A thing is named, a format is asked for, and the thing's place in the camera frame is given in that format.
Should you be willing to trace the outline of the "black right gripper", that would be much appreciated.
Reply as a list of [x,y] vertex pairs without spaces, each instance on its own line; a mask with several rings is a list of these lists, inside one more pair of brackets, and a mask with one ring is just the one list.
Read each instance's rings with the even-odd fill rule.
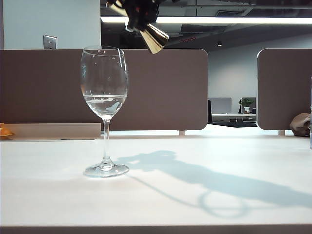
[[165,0],[123,0],[122,6],[126,10],[128,23],[126,30],[144,31],[149,23],[156,22],[159,5]]

